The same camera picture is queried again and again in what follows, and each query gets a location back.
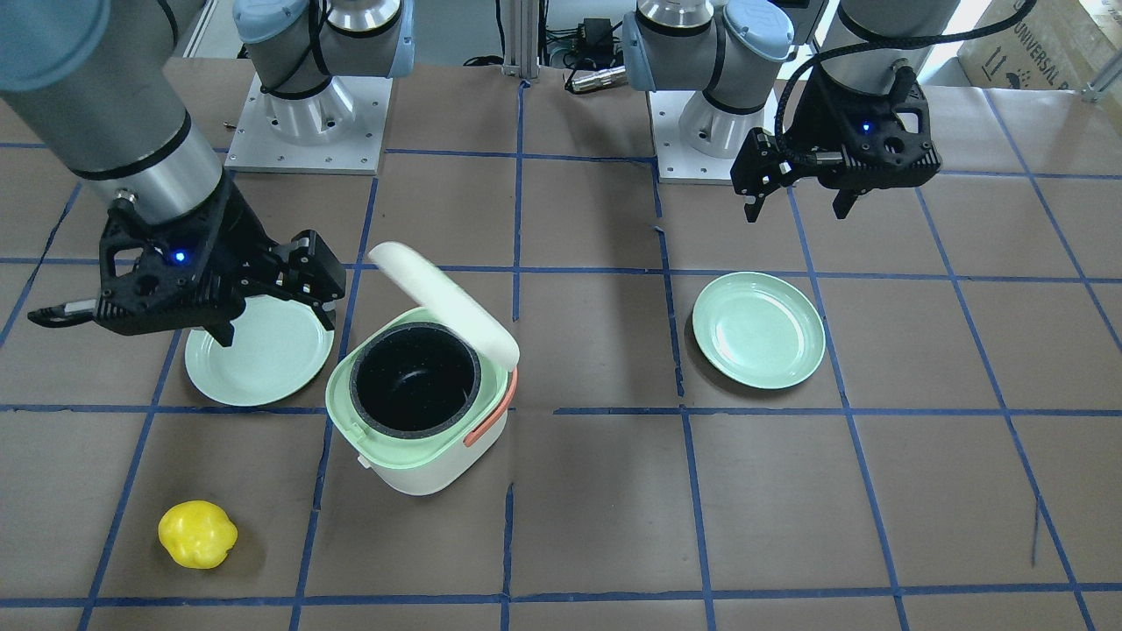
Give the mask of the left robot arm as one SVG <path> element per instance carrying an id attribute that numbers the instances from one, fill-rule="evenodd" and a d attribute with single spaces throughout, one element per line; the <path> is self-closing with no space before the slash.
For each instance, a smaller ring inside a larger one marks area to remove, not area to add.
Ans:
<path id="1" fill-rule="evenodd" d="M 622 60 L 638 91 L 686 89 L 706 113 L 761 113 L 772 81 L 801 39 L 793 11 L 818 1 L 638 1 L 622 17 Z M 783 124 L 741 132 L 729 148 L 732 185 L 756 221 L 779 188 L 803 177 L 836 192 L 834 214 L 849 214 L 873 190 L 918 188 L 941 170 L 929 107 L 916 75 L 955 1 L 842 1 L 821 57 Z"/>

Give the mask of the green plate near right arm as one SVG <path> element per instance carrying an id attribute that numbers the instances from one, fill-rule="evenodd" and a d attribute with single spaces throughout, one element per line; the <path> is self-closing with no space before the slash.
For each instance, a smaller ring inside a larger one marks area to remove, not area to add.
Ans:
<path id="1" fill-rule="evenodd" d="M 334 342 L 334 331 L 309 305 L 267 295 L 248 298 L 232 324 L 230 346 L 193 329 L 184 354 L 195 388 L 227 405 L 264 405 L 296 393 L 324 367 Z"/>

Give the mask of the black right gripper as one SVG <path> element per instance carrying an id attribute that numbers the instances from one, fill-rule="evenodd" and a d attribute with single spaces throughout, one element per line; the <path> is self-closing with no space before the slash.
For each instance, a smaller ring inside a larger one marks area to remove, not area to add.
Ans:
<path id="1" fill-rule="evenodd" d="M 335 330 L 347 274 L 334 252 L 315 230 L 287 244 L 269 238 L 228 173 L 200 205 L 168 223 L 148 223 L 138 211 L 137 193 L 117 192 L 96 253 L 99 292 L 33 310 L 33 323 L 96 323 L 125 336 L 200 328 L 229 348 L 247 299 L 269 294 L 311 308 L 325 330 Z"/>

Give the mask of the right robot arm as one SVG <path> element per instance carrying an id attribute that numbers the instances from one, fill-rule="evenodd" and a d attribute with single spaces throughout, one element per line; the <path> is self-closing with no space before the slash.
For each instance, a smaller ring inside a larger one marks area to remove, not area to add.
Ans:
<path id="1" fill-rule="evenodd" d="M 344 268 L 313 230 L 273 240 L 194 124 L 163 67 L 200 1 L 4 1 L 3 100 L 61 164 L 107 201 L 100 290 L 28 313 L 44 328 L 92 321 L 136 336 L 234 338 L 247 300 L 309 308 L 324 330 Z M 380 126 L 359 102 L 373 79 L 410 75 L 410 1 L 237 1 L 258 79 L 252 141 L 277 161 L 328 168 L 378 157 Z"/>

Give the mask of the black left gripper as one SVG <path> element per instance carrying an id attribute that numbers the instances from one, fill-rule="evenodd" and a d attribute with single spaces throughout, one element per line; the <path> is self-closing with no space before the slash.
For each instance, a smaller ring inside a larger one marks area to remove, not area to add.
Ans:
<path id="1" fill-rule="evenodd" d="M 749 128 L 730 168 L 744 213 L 756 223 L 770 193 L 800 177 L 837 190 L 834 216 L 845 220 L 871 190 L 918 188 L 941 170 L 930 110 L 909 61 L 893 61 L 881 95 L 865 95 L 810 68 L 793 120 L 774 138 Z"/>

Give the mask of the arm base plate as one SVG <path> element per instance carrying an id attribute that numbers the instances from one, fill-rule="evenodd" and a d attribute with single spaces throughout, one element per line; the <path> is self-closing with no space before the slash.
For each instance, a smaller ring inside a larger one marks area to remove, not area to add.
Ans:
<path id="1" fill-rule="evenodd" d="M 670 184 L 729 185 L 747 131 L 770 128 L 778 111 L 771 89 L 761 110 L 734 115 L 699 91 L 649 92 L 650 131 L 657 150 L 657 177 Z"/>
<path id="2" fill-rule="evenodd" d="M 252 79 L 226 167 L 240 173 L 377 175 L 394 85 L 337 76 L 303 100 L 265 95 Z"/>

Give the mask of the green plate near left arm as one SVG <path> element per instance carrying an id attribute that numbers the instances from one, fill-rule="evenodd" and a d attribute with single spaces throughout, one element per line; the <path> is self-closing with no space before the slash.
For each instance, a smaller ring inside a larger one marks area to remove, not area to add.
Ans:
<path id="1" fill-rule="evenodd" d="M 826 351 L 824 320 L 793 284 L 757 272 L 706 284 L 691 313 L 701 354 L 734 382 L 785 390 L 809 379 Z"/>

